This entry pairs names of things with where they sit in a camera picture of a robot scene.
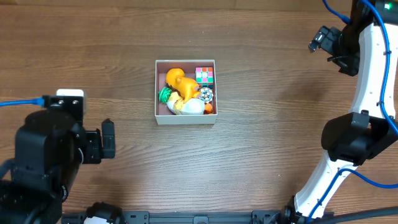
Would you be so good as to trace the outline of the white box pink interior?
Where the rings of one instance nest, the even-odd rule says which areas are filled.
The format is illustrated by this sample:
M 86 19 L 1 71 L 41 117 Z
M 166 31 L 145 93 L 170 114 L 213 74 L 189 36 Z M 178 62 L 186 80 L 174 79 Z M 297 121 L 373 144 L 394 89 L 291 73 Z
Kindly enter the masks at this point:
M 167 72 L 172 68 L 181 68 L 185 76 L 195 80 L 195 69 L 197 67 L 213 67 L 214 87 L 213 87 L 213 112 L 203 115 L 176 115 L 172 113 L 167 104 L 159 101 L 159 91 L 163 87 L 168 87 L 172 92 L 177 92 L 165 82 Z M 216 67 L 214 60 L 156 60 L 155 61 L 155 118 L 157 124 L 214 124 L 218 115 L 218 96 L 216 89 Z

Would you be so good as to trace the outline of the green round wheel toy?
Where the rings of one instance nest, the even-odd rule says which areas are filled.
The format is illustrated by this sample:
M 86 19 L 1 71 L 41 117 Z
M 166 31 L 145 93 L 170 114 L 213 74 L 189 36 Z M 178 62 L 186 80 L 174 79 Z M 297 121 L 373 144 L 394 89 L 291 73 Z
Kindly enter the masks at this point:
M 163 89 L 161 89 L 159 91 L 159 101 L 163 104 L 167 104 L 167 102 L 169 101 L 169 98 L 172 94 L 172 90 L 168 87 L 163 87 Z

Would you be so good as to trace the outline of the white plush duck toy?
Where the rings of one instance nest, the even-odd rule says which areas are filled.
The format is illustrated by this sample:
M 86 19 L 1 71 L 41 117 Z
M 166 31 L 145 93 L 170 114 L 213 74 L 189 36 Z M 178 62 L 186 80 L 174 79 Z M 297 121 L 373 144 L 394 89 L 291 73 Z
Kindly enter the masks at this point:
M 205 103 L 196 97 L 191 98 L 187 103 L 184 103 L 184 99 L 176 91 L 172 92 L 169 101 L 167 102 L 167 107 L 176 115 L 203 115 L 211 114 L 213 112 L 211 102 Z

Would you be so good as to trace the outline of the orange dinosaur figure toy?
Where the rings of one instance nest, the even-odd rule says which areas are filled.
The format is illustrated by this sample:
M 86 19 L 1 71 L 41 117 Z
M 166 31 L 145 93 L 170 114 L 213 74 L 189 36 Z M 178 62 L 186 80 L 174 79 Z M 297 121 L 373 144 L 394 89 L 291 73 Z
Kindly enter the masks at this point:
M 170 69 L 166 74 L 165 82 L 181 94 L 184 103 L 198 95 L 199 84 L 194 79 L 186 77 L 181 68 Z

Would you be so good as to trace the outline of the multicoloured puzzle cube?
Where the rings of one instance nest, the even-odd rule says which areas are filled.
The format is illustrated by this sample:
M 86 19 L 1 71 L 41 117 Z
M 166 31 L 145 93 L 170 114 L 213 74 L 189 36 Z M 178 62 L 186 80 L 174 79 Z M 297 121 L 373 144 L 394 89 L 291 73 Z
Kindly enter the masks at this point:
M 195 80 L 201 88 L 213 89 L 215 80 L 213 67 L 197 67 L 195 69 Z

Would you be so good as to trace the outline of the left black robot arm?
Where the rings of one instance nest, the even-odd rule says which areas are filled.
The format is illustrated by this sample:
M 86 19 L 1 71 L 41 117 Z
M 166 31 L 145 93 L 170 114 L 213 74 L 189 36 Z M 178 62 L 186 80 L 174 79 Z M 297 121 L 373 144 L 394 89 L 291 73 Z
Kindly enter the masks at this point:
M 71 114 L 41 110 L 28 115 L 15 136 L 15 156 L 1 164 L 1 223 L 57 223 L 82 164 L 116 154 L 114 123 L 87 131 Z

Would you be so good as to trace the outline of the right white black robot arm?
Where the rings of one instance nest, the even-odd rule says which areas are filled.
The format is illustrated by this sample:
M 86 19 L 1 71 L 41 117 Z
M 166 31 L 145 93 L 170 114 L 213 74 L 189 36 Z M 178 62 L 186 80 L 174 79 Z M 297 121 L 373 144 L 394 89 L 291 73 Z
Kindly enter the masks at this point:
M 334 217 L 326 206 L 345 178 L 397 141 L 397 2 L 353 1 L 343 29 L 321 27 L 308 48 L 322 49 L 340 72 L 357 77 L 349 112 L 323 128 L 323 154 L 304 187 L 281 211 L 281 223 L 337 223 L 393 215 L 395 207 Z

